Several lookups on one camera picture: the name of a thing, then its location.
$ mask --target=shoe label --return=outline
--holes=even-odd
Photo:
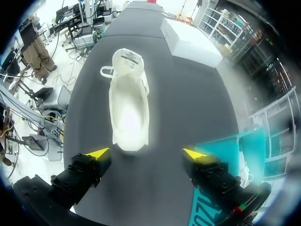
[[[121,57],[126,59],[124,61],[124,65],[129,66],[132,69],[134,69],[141,60],[141,56],[139,54],[128,49],[123,49],[123,54],[121,55]]]

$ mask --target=white box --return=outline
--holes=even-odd
[[[164,19],[161,31],[173,56],[215,68],[222,55],[199,29],[183,22]]]

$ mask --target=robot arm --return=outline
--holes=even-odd
[[[14,192],[25,210],[38,225],[105,226],[72,213],[69,209],[79,203],[91,186],[97,186],[111,165],[109,148],[90,154],[78,154],[71,164],[49,185],[38,175],[22,178]]]
[[[111,165],[109,148],[90,154],[78,154],[71,165],[57,176],[51,176],[51,186],[39,176],[22,178],[14,191],[39,225],[103,226],[69,211],[79,203],[91,186],[97,186]],[[269,196],[268,183],[240,187],[240,178],[228,173],[228,165],[213,155],[207,156],[183,150],[183,165],[192,183],[209,200],[220,207],[215,219],[219,226],[244,225],[253,211],[259,209]]]

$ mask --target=shoe insole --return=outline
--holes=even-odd
[[[139,134],[143,128],[144,106],[139,83],[124,76],[112,89],[114,123],[120,132]]]

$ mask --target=black table surface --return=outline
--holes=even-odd
[[[134,2],[121,12],[92,49],[69,103],[65,167],[72,156],[105,147],[111,148],[112,159],[98,187],[90,188],[75,210],[110,226],[187,225],[193,185],[182,168],[181,149],[238,133],[217,70],[171,55],[160,31],[161,10]],[[120,48],[143,57],[150,87],[150,143],[138,155],[112,145],[111,80],[100,75]]]

